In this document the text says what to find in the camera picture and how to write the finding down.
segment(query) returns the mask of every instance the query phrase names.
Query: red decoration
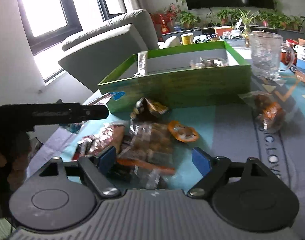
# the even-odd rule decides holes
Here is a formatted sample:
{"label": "red decoration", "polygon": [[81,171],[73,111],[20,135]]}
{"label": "red decoration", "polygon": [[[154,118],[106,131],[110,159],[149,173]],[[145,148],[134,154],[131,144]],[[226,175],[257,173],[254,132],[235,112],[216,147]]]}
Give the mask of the red decoration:
{"label": "red decoration", "polygon": [[166,33],[169,33],[170,32],[170,29],[168,28],[167,24],[165,24],[164,21],[162,21],[163,24],[161,25],[161,33],[162,34],[166,34]]}
{"label": "red decoration", "polygon": [[153,13],[150,14],[150,17],[154,26],[161,25],[160,31],[162,34],[165,34],[170,32],[170,29],[167,24],[173,19],[176,19],[177,14],[179,14],[180,12],[181,10],[179,9],[179,6],[176,6],[171,3],[167,8],[164,9],[164,13]]}

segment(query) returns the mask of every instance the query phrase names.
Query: metal screw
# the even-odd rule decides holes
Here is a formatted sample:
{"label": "metal screw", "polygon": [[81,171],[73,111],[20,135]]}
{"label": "metal screw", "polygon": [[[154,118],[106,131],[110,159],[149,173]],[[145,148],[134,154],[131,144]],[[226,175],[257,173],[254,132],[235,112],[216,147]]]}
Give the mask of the metal screw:
{"label": "metal screw", "polygon": [[193,188],[189,194],[193,197],[201,197],[205,194],[206,192],[202,188]]}
{"label": "metal screw", "polygon": [[119,193],[119,190],[115,187],[108,187],[103,190],[103,194],[106,196],[114,196]]}

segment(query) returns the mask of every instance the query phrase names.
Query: orange wrapper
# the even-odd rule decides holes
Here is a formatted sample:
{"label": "orange wrapper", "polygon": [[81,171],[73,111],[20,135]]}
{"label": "orange wrapper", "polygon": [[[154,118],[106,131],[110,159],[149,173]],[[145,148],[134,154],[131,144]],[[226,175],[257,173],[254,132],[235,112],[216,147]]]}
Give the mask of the orange wrapper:
{"label": "orange wrapper", "polygon": [[132,160],[132,159],[117,159],[117,162],[124,166],[138,166],[147,170],[158,169],[164,175],[174,175],[176,170],[174,168],[168,168],[165,166],[154,165],[141,160]]}
{"label": "orange wrapper", "polygon": [[195,142],[199,139],[199,134],[193,127],[184,126],[178,121],[171,121],[167,128],[178,141]]}

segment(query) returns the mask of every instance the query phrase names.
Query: glass mug handle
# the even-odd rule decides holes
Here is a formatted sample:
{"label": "glass mug handle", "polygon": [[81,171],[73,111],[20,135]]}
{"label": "glass mug handle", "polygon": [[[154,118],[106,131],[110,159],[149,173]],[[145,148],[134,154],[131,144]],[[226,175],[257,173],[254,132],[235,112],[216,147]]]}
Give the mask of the glass mug handle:
{"label": "glass mug handle", "polygon": [[291,68],[291,66],[294,63],[294,50],[293,50],[292,47],[290,47],[289,45],[287,45],[284,42],[282,43],[281,48],[284,49],[284,50],[287,50],[291,54],[289,64],[285,68],[279,67],[279,71],[285,71],[285,70]]}

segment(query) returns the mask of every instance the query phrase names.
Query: round black pad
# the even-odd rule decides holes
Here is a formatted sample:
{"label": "round black pad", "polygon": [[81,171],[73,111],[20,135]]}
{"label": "round black pad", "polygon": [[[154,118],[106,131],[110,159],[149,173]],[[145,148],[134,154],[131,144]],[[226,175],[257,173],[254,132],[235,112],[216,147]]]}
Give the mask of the round black pad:
{"label": "round black pad", "polygon": [[229,224],[252,232],[291,226],[299,210],[298,199],[286,185],[275,185],[265,177],[241,179],[219,188],[212,206]]}
{"label": "round black pad", "polygon": [[11,197],[9,208],[23,226],[55,231],[85,219],[96,205],[94,194],[84,185],[48,177],[46,183],[28,180]]}

